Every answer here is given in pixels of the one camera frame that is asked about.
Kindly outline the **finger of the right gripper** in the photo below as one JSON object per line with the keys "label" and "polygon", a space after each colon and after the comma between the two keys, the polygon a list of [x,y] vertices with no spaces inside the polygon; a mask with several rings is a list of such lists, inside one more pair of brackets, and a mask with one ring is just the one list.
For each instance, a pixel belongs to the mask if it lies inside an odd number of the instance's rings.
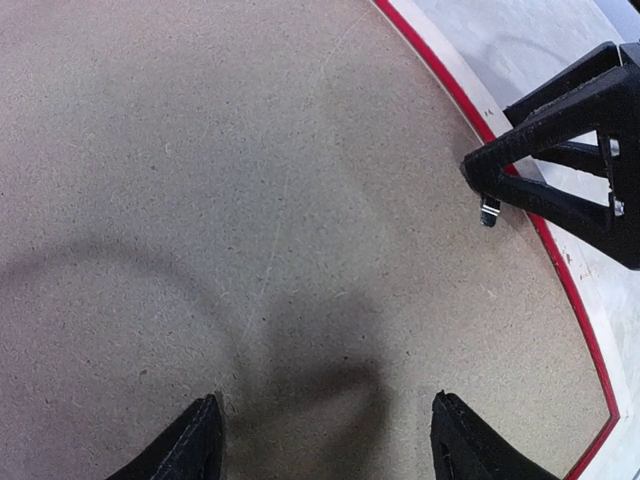
{"label": "finger of the right gripper", "polygon": [[[516,127],[541,107],[620,65],[617,46],[611,41],[604,42],[529,94],[509,105],[503,113],[511,125]],[[596,145],[566,141],[546,150],[534,152],[532,157],[592,175],[607,174],[602,152]]]}
{"label": "finger of the right gripper", "polygon": [[[577,141],[600,148],[606,175],[536,160]],[[614,68],[468,154],[461,166],[481,196],[538,215],[630,270],[639,267],[639,70]]]}

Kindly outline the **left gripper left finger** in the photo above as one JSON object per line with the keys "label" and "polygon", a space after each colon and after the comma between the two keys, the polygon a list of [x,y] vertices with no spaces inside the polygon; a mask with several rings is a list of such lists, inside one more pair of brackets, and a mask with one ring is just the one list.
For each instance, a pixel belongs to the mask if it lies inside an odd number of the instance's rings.
{"label": "left gripper left finger", "polygon": [[108,480],[220,479],[223,447],[221,410],[216,396],[208,394]]}

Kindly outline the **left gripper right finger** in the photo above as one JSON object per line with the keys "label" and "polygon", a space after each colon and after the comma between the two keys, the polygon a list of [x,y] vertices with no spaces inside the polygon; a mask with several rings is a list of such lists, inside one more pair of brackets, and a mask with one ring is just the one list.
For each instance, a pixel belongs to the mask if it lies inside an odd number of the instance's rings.
{"label": "left gripper right finger", "polygon": [[512,447],[453,393],[441,391],[433,400],[430,440],[437,480],[554,477]]}

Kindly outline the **red and wood picture frame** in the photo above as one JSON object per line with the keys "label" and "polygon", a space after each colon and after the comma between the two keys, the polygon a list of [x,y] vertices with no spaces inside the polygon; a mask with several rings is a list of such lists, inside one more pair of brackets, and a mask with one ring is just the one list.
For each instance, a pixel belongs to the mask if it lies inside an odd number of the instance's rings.
{"label": "red and wood picture frame", "polygon": [[[497,81],[498,64],[474,67],[468,48],[494,46],[508,57],[505,35],[530,40],[518,9],[535,20],[569,15],[559,5],[539,2],[510,5],[501,27],[481,19],[489,1],[465,7],[450,2],[454,17],[427,1],[378,1],[376,7],[407,40],[448,92],[478,138],[488,142],[510,125],[499,112],[503,102]],[[564,287],[585,338],[603,390],[609,418],[568,473],[570,479],[636,479],[639,476],[639,275],[606,258],[582,240],[533,215],[534,225]]]}

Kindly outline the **brown backing board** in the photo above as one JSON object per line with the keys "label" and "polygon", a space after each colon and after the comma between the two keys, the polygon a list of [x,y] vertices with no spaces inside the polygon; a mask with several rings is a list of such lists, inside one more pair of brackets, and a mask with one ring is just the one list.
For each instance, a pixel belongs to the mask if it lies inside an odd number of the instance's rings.
{"label": "brown backing board", "polygon": [[557,476],[607,420],[530,221],[367,1],[1,5],[1,475],[215,393],[229,479],[430,479],[453,392]]}

